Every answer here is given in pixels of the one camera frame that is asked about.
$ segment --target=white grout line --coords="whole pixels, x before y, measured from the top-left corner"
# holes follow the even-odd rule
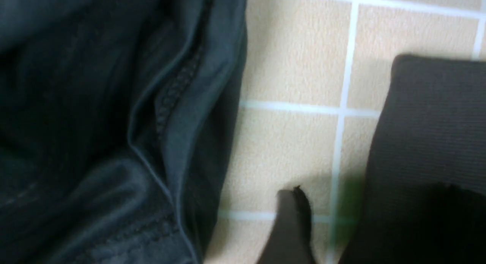
[[[486,0],[481,0],[481,11],[486,13]],[[484,27],[486,25],[486,17],[479,18],[478,30],[476,31],[476,39],[474,39],[474,49],[472,51],[472,59],[479,60],[479,55],[481,54],[481,46],[483,45],[484,39]]]
[[[347,106],[349,84],[351,83],[351,70],[353,67],[354,47],[356,45],[356,29],[358,27],[360,0],[354,0],[351,4],[349,20],[349,35],[347,39],[346,64],[344,67],[344,80],[342,83],[340,109],[344,112]],[[330,222],[328,237],[328,253],[326,263],[333,263],[335,260],[336,225],[337,225],[337,202],[339,188],[339,173],[341,167],[342,135],[344,133],[345,113],[340,113],[337,120],[335,148],[333,154],[333,172],[331,177],[330,191]]]
[[[240,221],[273,221],[276,217],[274,212],[248,212],[248,211],[228,211],[219,210],[218,217],[223,219],[232,219]],[[329,223],[330,218],[326,215],[314,215],[312,216],[314,223]],[[338,224],[356,224],[356,220],[352,218],[339,218]]]
[[[283,103],[279,101],[255,101],[255,100],[241,100],[240,106],[245,108],[276,110],[276,111],[295,111],[302,113],[317,113],[327,115],[346,115],[350,117],[380,117],[380,112],[371,109],[341,109],[334,106],[322,106],[312,104],[300,103]]]
[[[480,18],[478,22],[478,30],[476,31],[476,39],[474,40],[474,49],[472,51],[472,59],[479,60],[481,53],[481,46],[483,45],[484,26],[486,25],[486,18]]]
[[[388,8],[401,8],[407,11],[417,11],[420,13],[434,13],[448,16],[476,18],[486,17],[486,13],[480,11],[468,11],[466,9],[447,8],[445,6],[435,6],[415,2],[398,0],[359,0],[360,4],[370,6],[385,6]]]

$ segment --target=ribbed fabric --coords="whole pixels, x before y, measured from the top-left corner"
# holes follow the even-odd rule
[[[401,55],[391,76],[339,263],[486,262],[486,65]]]

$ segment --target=dark gray fabric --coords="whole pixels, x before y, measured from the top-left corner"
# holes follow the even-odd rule
[[[278,208],[267,244],[257,264],[315,264],[312,255],[312,212],[299,187],[278,192]]]
[[[202,263],[246,0],[0,0],[1,263]]]
[[[339,263],[486,262],[486,65],[403,55],[391,77]]]

